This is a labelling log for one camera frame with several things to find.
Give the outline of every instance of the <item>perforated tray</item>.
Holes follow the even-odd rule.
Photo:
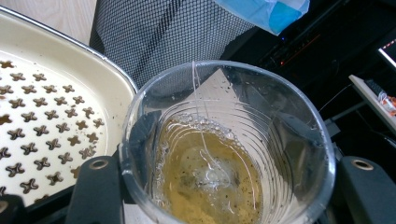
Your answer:
[[[135,85],[70,37],[0,7],[0,195],[30,205],[111,155]]]

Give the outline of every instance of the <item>mesh screen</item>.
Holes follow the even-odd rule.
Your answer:
[[[98,0],[90,45],[141,88],[175,65],[219,59],[252,27],[211,0]]]

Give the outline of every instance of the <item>black surface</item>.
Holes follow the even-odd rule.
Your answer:
[[[30,223],[64,223],[74,186],[63,189],[45,200],[28,206]]]
[[[396,8],[375,0],[316,4],[280,36],[257,32],[231,60],[281,75],[317,108],[351,83],[349,75],[372,78],[389,95],[396,94],[396,74],[377,52],[396,27]],[[361,101],[350,91],[342,98],[340,105],[332,104],[321,111],[325,119]]]
[[[65,223],[123,223],[117,161],[100,156],[80,168]]]
[[[23,200],[17,195],[0,196],[0,223],[28,224]]]
[[[336,134],[332,140],[345,156],[378,163],[396,183],[396,141],[382,133],[355,129]]]
[[[396,185],[381,166],[359,157],[344,157],[337,170],[332,198],[335,211],[341,211],[337,223],[396,223]]]

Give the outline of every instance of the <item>drink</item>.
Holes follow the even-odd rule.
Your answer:
[[[157,146],[153,194],[163,209],[187,223],[260,222],[261,178],[231,130],[173,116]]]

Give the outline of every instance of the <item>blue bag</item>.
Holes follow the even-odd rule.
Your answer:
[[[214,0],[235,16],[273,35],[300,19],[309,8],[309,0]]]

